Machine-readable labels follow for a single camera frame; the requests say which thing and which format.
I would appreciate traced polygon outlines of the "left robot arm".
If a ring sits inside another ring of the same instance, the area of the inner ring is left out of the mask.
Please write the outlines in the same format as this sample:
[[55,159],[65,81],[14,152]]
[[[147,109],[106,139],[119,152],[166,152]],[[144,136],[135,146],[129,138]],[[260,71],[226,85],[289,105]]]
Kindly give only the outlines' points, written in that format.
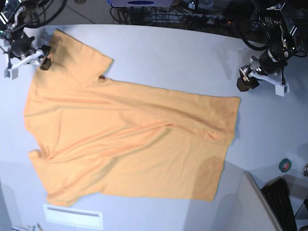
[[239,91],[248,91],[266,81],[275,87],[275,93],[284,96],[290,91],[284,77],[284,68],[292,57],[308,55],[307,3],[296,0],[255,0],[257,18],[267,36],[262,47],[251,44],[240,29],[240,20],[235,28],[242,41],[251,49],[260,51],[259,57],[252,56],[248,64],[239,69],[237,79]]

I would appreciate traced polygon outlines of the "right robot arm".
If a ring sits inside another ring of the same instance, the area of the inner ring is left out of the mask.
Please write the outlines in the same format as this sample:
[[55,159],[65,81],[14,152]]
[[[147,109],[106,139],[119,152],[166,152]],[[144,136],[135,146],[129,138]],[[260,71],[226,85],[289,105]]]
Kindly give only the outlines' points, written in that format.
[[5,73],[11,76],[13,71],[25,64],[33,64],[41,70],[48,70],[51,66],[49,57],[51,47],[43,45],[40,48],[32,46],[34,37],[29,37],[25,28],[40,28],[53,21],[65,8],[67,1],[48,20],[32,25],[32,21],[25,22],[26,17],[32,16],[37,8],[43,7],[42,0],[2,0],[0,2],[0,39],[3,40],[6,50],[1,48],[6,55]]

